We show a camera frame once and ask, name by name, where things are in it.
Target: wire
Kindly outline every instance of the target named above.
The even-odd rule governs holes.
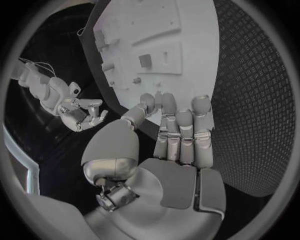
[[[55,71],[54,71],[54,68],[52,67],[51,64],[49,64],[49,63],[47,63],[47,62],[34,62],[34,61],[31,61],[31,60],[28,60],[28,59],[22,58],[22,57],[19,57],[19,59],[20,59],[21,61],[23,61],[23,62],[30,63],[30,64],[34,64],[35,66],[38,66],[38,67],[40,67],[40,68],[42,68],[42,69],[45,69],[45,70],[48,70],[50,73],[52,73],[52,74],[54,75],[54,77],[56,77],[56,73],[55,73]]]

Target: textured mesh surface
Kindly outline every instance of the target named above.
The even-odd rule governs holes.
[[[212,106],[214,166],[252,196],[272,194],[289,161],[294,100],[285,66],[259,25],[230,0],[214,0],[220,53]]]

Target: perforated metal surface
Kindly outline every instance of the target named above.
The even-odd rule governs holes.
[[[252,196],[272,194],[289,161],[294,100],[284,63],[259,25],[230,0],[214,0],[220,56],[212,97],[214,167]]]

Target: dark background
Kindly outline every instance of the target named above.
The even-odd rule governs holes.
[[[9,35],[13,30],[16,29],[18,23],[22,17],[26,14],[30,14],[36,7],[34,5],[42,5],[45,1],[43,0],[27,0],[24,1],[4,1],[2,2],[2,14],[0,16],[1,20],[1,48],[5,52],[4,43],[9,39]],[[300,36],[299,32],[299,10],[300,2],[297,0],[284,0],[284,1],[275,1],[275,0],[261,0],[261,3],[264,3],[270,9],[272,9],[274,15],[281,21],[283,26],[286,28],[288,34],[291,36],[297,51],[300,53]],[[86,134],[86,138],[89,138],[91,133]],[[293,236],[292,238],[297,239],[300,236],[297,225],[297,217],[299,214],[299,205],[300,203],[300,190],[298,190],[286,209],[282,217],[277,221],[276,225],[264,236],[263,239],[277,239],[282,236],[282,234],[287,237]],[[239,202],[232,202],[233,205],[240,204]],[[34,235],[30,230],[25,226],[22,221],[20,221],[18,215],[15,213],[13,208],[10,206],[5,194],[1,192],[0,195],[0,216],[2,217],[1,233],[0,239],[15,239],[16,237],[22,236],[23,238],[34,239]],[[9,236],[4,233],[9,229]]]

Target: black background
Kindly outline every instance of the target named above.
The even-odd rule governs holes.
[[[1,2],[1,34],[0,46],[2,53],[5,53],[7,48],[5,42],[10,38],[12,32],[17,28],[20,21],[25,15],[30,15],[44,3],[44,0],[26,0],[26,1],[3,1]],[[298,53],[300,53],[300,35],[299,35],[299,11],[300,1],[298,0],[260,0],[261,3],[268,6],[273,14],[281,21],[286,28],[288,34],[291,36]],[[289,239],[298,239],[300,236],[298,229],[298,214],[300,203],[300,189],[296,192],[290,205],[277,221],[273,228],[262,239],[280,239],[281,236]],[[0,216],[1,232],[0,239],[35,239],[34,234],[26,227],[20,220],[15,210],[10,205],[5,193],[1,191],[0,195]]]

